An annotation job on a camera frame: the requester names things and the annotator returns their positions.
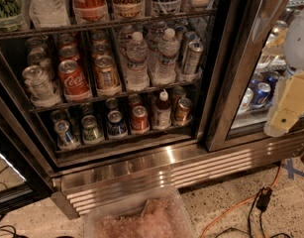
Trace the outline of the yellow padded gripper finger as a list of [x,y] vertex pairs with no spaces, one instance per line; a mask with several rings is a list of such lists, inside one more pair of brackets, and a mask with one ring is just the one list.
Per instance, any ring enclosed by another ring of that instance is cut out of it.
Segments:
[[289,132],[304,115],[304,70],[290,77],[281,76],[276,83],[263,132],[270,137],[280,137]]

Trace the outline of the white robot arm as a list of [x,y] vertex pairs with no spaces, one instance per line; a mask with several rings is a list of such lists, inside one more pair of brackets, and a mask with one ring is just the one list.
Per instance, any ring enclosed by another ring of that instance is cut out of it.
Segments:
[[289,25],[283,52],[286,62],[296,69],[289,77],[276,83],[263,132],[270,137],[280,137],[289,132],[304,115],[304,9]]

